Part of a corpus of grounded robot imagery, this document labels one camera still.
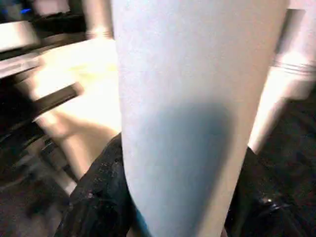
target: white cylinder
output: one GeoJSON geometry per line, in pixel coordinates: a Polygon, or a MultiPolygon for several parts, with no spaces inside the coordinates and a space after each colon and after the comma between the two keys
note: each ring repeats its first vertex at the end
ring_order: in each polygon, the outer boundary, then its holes
{"type": "Polygon", "coordinates": [[[220,236],[285,9],[113,1],[124,167],[152,236],[220,236]]]}
{"type": "Polygon", "coordinates": [[[249,139],[256,153],[287,100],[305,99],[315,82],[316,1],[291,0],[287,15],[249,139]]]}

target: white pipe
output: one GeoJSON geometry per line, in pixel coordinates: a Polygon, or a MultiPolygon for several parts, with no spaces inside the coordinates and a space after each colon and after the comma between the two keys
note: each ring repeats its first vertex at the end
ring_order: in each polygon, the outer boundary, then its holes
{"type": "Polygon", "coordinates": [[[305,99],[316,72],[316,1],[291,0],[290,20],[262,93],[249,147],[259,152],[288,99],[305,99]]]}
{"type": "Polygon", "coordinates": [[[113,1],[125,172],[152,236],[220,236],[285,9],[113,1]]]}
{"type": "Polygon", "coordinates": [[[112,37],[110,0],[82,0],[89,38],[112,37]]]}

